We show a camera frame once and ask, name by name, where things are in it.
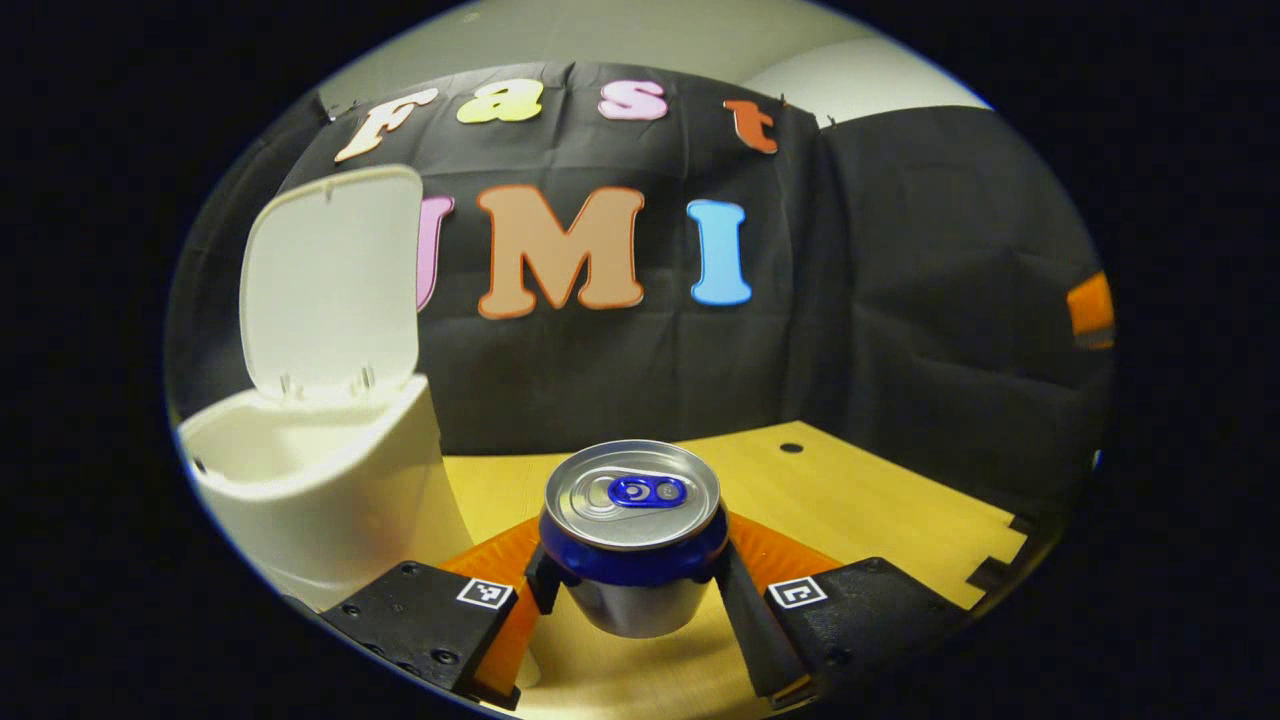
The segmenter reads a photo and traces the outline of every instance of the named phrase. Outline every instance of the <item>open lid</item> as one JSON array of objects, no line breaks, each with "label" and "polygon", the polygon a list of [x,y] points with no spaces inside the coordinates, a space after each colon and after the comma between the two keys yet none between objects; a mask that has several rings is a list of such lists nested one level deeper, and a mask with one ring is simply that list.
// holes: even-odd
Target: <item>open lid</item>
[{"label": "open lid", "polygon": [[241,270],[241,340],[257,389],[343,402],[417,366],[422,178],[407,165],[334,174],[271,200]]}]

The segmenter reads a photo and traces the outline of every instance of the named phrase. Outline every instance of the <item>silver can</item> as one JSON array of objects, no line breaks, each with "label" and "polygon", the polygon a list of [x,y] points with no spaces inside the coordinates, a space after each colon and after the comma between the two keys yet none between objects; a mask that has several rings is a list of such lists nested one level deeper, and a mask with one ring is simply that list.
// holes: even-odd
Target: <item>silver can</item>
[{"label": "silver can", "polygon": [[561,462],[539,530],[588,619],[627,638],[685,626],[728,541],[716,473],[687,450],[645,439]]}]

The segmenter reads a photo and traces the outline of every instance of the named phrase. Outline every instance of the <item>can lid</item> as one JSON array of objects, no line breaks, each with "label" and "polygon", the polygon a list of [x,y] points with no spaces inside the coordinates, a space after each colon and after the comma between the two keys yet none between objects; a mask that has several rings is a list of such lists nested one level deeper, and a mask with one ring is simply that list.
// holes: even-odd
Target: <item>can lid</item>
[{"label": "can lid", "polygon": [[559,464],[547,482],[547,514],[570,537],[630,552],[677,543],[707,527],[719,479],[682,447],[648,439],[605,442]]}]

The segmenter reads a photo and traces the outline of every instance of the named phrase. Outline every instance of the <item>orange gripper pad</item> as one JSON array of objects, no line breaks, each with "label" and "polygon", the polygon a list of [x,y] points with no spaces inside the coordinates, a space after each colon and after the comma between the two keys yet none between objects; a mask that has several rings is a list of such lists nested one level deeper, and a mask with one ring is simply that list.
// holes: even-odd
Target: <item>orange gripper pad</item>
[{"label": "orange gripper pad", "polygon": [[516,588],[516,606],[511,609],[472,675],[474,682],[500,696],[509,696],[516,687],[520,662],[525,659],[540,615],[525,579],[525,568],[532,560],[538,542],[535,516],[440,565],[442,570],[449,573]]},{"label": "orange gripper pad", "polygon": [[844,566],[842,562],[737,512],[728,514],[728,538],[760,594],[773,583]]},{"label": "orange gripper pad", "polygon": [[1066,293],[1066,306],[1071,311],[1071,332],[1074,334],[1094,333],[1115,324],[1111,287],[1107,284],[1107,277],[1102,273],[1094,273],[1093,277],[1071,288]]}]

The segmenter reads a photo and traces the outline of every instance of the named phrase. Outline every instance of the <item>blue letter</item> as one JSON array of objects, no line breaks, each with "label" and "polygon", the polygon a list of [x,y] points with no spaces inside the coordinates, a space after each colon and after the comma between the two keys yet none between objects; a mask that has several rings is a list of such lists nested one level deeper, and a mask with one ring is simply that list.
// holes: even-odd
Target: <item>blue letter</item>
[{"label": "blue letter", "polygon": [[742,279],[737,228],[746,219],[740,205],[694,200],[689,217],[698,223],[703,251],[703,277],[694,286],[694,300],[703,305],[741,305],[751,299],[751,286]]}]

